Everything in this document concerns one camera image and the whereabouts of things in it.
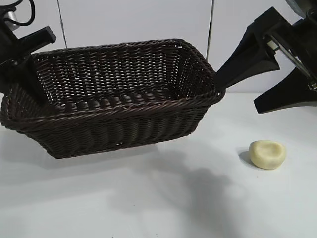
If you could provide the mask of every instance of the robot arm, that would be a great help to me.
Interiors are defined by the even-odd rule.
[[[257,111],[317,106],[317,2],[287,0],[304,17],[290,25],[273,7],[252,23],[235,52],[215,75],[219,88],[248,77],[279,70],[274,55],[281,50],[295,69],[279,84],[255,99]]]

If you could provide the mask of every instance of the white wall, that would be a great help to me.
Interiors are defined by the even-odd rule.
[[[247,27],[271,6],[291,24],[300,19],[285,0],[215,0],[209,63],[216,71],[236,49]],[[294,68],[281,52],[276,54],[276,59],[281,67],[280,71],[251,77],[232,86],[228,91],[264,92],[276,85]]]
[[[60,17],[58,12],[57,0],[34,0],[35,4],[35,20],[30,26],[21,26],[15,30],[14,33],[18,38],[26,36],[43,27],[49,26],[54,34],[57,36],[57,40],[54,44],[49,44],[39,51],[49,51],[59,48],[65,48],[62,30],[60,26]],[[15,12],[19,22],[26,22],[31,15],[30,3],[28,0],[24,0]]]
[[[68,47],[183,38],[207,53],[211,0],[59,2]]]

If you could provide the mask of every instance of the basket rim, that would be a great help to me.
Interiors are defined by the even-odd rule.
[[[209,107],[212,104],[219,102],[225,94],[225,91],[219,91],[217,96],[211,95],[211,92],[197,95],[194,98],[182,98],[179,100],[166,100],[160,102],[147,102],[141,104],[129,104],[121,105],[113,108],[98,109],[98,110],[84,110],[75,113],[58,113],[51,116],[40,116],[34,118],[18,118],[12,119],[9,117],[9,113],[3,113],[4,105],[1,106],[1,123],[8,128],[19,128],[20,131],[36,131],[41,130],[41,127],[46,123],[50,123],[52,126],[61,126],[61,124],[67,124],[69,122],[76,123],[76,121],[83,122],[83,120],[99,120],[100,118],[107,118],[108,120],[117,119],[124,115],[137,116],[153,113],[164,113],[171,111],[179,111],[182,109],[199,107]],[[27,129],[30,125],[36,125],[38,129]]]
[[[48,52],[39,52],[33,54],[34,58],[40,58],[42,56],[54,57],[54,55],[63,55],[69,54],[71,52],[86,52],[91,50],[110,50],[115,51],[116,49],[122,49],[124,46],[126,49],[137,49],[142,45],[151,45],[151,46],[162,46],[166,44],[179,44],[188,50],[190,56],[193,57],[194,60],[197,61],[198,64],[203,65],[205,70],[207,70],[210,74],[215,74],[214,70],[210,66],[210,64],[206,61],[205,57],[190,43],[186,42],[183,39],[164,39],[164,40],[149,40],[149,41],[140,41],[140,42],[129,42],[129,43],[120,43],[120,44],[112,44],[112,45],[101,45],[101,46],[87,46],[87,47],[75,47],[75,48],[67,48],[67,49],[58,49]],[[141,104],[129,104],[129,105],[121,105],[113,108],[106,109],[98,109],[98,110],[86,110],[79,111],[75,113],[58,113],[51,116],[39,116],[33,118],[18,118],[13,119],[10,118],[10,101],[6,100],[6,105],[4,105],[4,100],[2,101],[1,106],[1,123],[8,127],[14,128],[20,131],[35,131],[40,130],[40,128],[45,123],[50,123],[50,125],[59,126],[59,123],[65,124],[71,121],[72,123],[76,123],[76,119],[79,121],[83,121],[83,118],[87,120],[96,120],[100,118],[107,117],[107,119],[116,119],[127,115],[144,115],[144,114],[152,114],[152,113],[160,113],[160,112],[169,112],[169,111],[177,111],[186,108],[193,107],[209,107],[212,104],[219,102],[225,94],[225,90],[218,90],[214,88],[212,91],[206,92],[204,94],[196,95],[195,97],[189,98],[180,98],[177,100],[166,100],[166,101],[158,101],[158,102],[147,102]]]

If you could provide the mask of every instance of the soap bar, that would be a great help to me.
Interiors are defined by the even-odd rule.
[[[275,141],[259,140],[251,143],[249,153],[253,164],[265,170],[274,170],[285,160],[286,147]]]

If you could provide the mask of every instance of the dark brown wicker basket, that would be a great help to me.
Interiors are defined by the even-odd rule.
[[[205,58],[180,39],[92,46],[33,55],[49,104],[19,85],[0,120],[55,158],[167,141],[193,132],[224,91]]]

